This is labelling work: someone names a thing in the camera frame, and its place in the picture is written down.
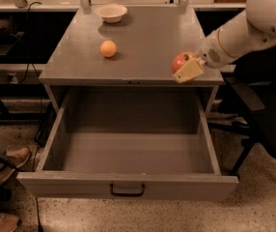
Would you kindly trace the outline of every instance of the person's foot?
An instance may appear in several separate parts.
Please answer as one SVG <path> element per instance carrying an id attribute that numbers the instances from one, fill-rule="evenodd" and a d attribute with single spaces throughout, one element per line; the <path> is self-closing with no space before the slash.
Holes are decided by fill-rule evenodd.
<path id="1" fill-rule="evenodd" d="M 23 166 L 26 161 L 30 158 L 31 152 L 28 148 L 21 148 L 17 151 L 8 154 L 8 163 L 16 166 L 17 168 Z M 0 185 L 4 184 L 12 174 L 14 173 L 14 169 L 4 165 L 0 169 Z"/>
<path id="2" fill-rule="evenodd" d="M 0 213 L 0 232 L 13 232 L 21 223 L 21 219 L 15 215 Z"/>

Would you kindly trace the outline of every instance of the drawer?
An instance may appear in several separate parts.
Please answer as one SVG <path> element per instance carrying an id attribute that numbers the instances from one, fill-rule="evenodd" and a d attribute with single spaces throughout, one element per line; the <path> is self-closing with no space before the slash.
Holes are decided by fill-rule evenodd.
<path id="1" fill-rule="evenodd" d="M 37 197 L 223 200 L 222 176 L 198 89 L 70 87 L 36 172 Z"/>

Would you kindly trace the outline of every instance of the black chair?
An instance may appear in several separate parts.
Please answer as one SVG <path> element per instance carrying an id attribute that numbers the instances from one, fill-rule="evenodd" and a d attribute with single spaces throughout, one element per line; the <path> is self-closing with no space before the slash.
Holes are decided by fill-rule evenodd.
<path id="1" fill-rule="evenodd" d="M 237 170 L 253 148 L 261 143 L 267 153 L 276 159 L 276 46 L 252 52 L 237 60 L 233 77 L 224 78 L 218 111 L 237 114 L 245 123 L 231 125 L 208 123 L 211 129 L 220 129 L 247 135 L 241 141 L 243 152 L 231 174 Z"/>

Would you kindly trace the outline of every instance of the black handle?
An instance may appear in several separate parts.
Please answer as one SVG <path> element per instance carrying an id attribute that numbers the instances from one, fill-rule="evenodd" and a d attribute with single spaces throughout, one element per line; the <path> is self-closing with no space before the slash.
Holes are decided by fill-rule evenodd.
<path id="1" fill-rule="evenodd" d="M 113 191 L 113 184 L 110 184 L 110 194 L 117 197 L 141 197 L 145 193 L 145 185 L 141 185 L 141 191 L 138 193 L 117 193 Z"/>

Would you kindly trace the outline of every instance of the floor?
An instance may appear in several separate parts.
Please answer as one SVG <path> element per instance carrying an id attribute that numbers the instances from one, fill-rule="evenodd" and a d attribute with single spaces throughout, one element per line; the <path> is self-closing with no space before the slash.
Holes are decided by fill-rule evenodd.
<path id="1" fill-rule="evenodd" d="M 32 171 L 42 148 L 34 142 L 38 125 L 0 125 L 0 135 L 9 150 L 28 146 L 32 157 L 23 168 Z M 213 131 L 220 167 L 228 170 L 241 151 L 240 136 Z M 17 214 L 17 231 L 274 231 L 276 232 L 276 161 L 257 145 L 239 170 L 240 183 L 223 202 L 95 200 L 39 198 L 14 177 L 5 189 L 10 201 L 0 201 L 0 211 Z"/>

